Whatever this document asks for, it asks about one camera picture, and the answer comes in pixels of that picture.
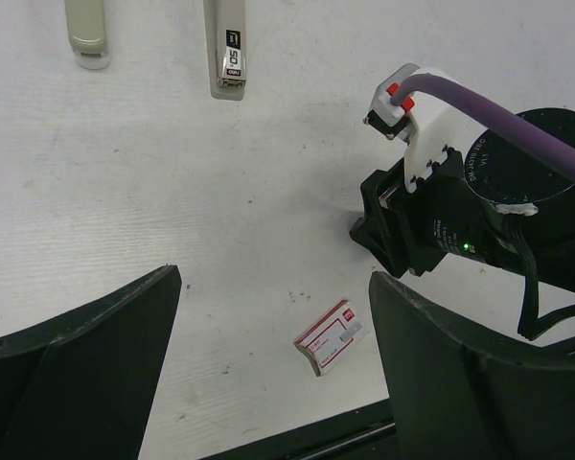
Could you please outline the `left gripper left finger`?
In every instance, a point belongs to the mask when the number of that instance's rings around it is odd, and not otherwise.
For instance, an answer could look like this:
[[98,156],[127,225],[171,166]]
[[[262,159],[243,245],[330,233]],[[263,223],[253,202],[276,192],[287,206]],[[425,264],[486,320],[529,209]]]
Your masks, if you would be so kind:
[[0,337],[0,459],[135,459],[181,291],[164,265]]

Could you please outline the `grey black stapler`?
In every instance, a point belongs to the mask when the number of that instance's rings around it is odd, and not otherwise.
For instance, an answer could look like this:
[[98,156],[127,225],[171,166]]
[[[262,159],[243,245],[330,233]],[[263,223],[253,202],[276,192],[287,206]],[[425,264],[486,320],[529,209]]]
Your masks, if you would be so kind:
[[242,0],[203,2],[211,95],[241,101],[246,74],[246,19]]

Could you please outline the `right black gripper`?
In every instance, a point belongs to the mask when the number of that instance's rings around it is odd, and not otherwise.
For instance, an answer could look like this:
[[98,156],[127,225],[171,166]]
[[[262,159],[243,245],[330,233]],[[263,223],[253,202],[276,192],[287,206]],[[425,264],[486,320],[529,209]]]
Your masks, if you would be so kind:
[[419,232],[424,229],[432,188],[462,173],[461,152],[449,148],[446,154],[444,163],[432,164],[432,176],[415,182],[413,194],[404,185],[402,160],[388,171],[374,171],[360,185],[363,215],[350,229],[350,238],[395,278],[407,272],[420,276],[445,257],[442,249],[426,243]]

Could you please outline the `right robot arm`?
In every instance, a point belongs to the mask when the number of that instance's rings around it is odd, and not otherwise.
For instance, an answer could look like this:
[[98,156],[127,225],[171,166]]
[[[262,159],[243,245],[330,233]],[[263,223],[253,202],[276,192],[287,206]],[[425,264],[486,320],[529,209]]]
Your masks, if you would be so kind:
[[394,277],[422,275],[452,254],[524,279],[518,333],[534,340],[575,317],[575,304],[540,311],[540,284],[575,292],[575,184],[499,135],[462,153],[443,143],[425,174],[403,163],[360,187],[350,235]]

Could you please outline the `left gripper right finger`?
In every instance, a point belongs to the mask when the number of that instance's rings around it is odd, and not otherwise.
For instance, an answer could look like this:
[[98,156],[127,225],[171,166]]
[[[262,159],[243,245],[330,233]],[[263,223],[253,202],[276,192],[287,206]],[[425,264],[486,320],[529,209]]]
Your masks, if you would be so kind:
[[575,459],[575,336],[540,347],[370,278],[404,459]]

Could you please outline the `beige stapler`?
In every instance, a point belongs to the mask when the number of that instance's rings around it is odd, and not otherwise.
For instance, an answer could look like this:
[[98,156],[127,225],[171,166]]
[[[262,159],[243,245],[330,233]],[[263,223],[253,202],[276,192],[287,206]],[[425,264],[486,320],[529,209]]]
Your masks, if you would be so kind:
[[102,70],[110,63],[104,0],[64,1],[68,41],[76,64],[86,70]]

